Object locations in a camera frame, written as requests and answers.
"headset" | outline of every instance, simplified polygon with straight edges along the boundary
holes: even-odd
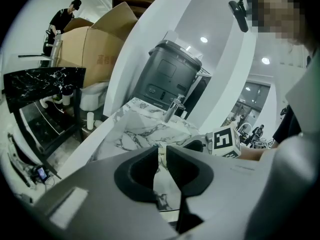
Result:
[[[262,25],[258,21],[257,12],[254,13],[253,9],[251,8],[252,0],[247,0],[247,3],[249,4],[248,10],[246,10],[244,6],[244,0],[240,0],[239,2],[229,2],[229,7],[233,13],[233,16],[236,18],[241,31],[244,33],[248,32],[249,30],[246,18],[250,18],[250,20],[252,20],[252,26],[258,27],[258,25]]]
[[[244,6],[244,0],[240,0],[239,2],[230,1],[229,7],[233,13],[233,16],[238,22],[241,31],[244,33],[248,32],[249,28],[246,21],[247,11]]]

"white sink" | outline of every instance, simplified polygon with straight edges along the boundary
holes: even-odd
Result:
[[[178,127],[176,123],[170,121],[164,123],[161,119],[150,118],[129,110],[114,124],[92,160],[100,160],[153,145],[158,145],[160,148],[165,148],[167,145],[183,146],[193,136],[184,128],[177,129]]]

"ceiling light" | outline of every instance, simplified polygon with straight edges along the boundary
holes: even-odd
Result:
[[[206,39],[205,37],[201,37],[200,40],[201,40],[203,43],[207,43],[207,42],[208,42],[208,39]]]
[[[262,63],[266,64],[266,65],[269,65],[270,64],[270,60],[268,58],[266,58],[266,57],[263,57],[262,58]]]

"black shirt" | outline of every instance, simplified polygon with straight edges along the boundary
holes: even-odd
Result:
[[[50,25],[54,25],[56,30],[60,30],[63,33],[64,28],[74,17],[73,13],[68,14],[68,9],[59,10],[50,21]]]
[[[253,132],[252,132],[254,135],[258,135],[259,137],[261,137],[263,134],[264,134],[264,131],[262,130],[261,127],[256,127]]]
[[[285,139],[298,135],[301,132],[298,120],[290,106],[273,138],[279,144]]]

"cardboard box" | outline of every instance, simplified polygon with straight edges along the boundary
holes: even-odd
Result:
[[[126,2],[96,23],[74,18],[64,28],[59,58],[86,68],[83,87],[111,78],[118,55],[138,21]]]

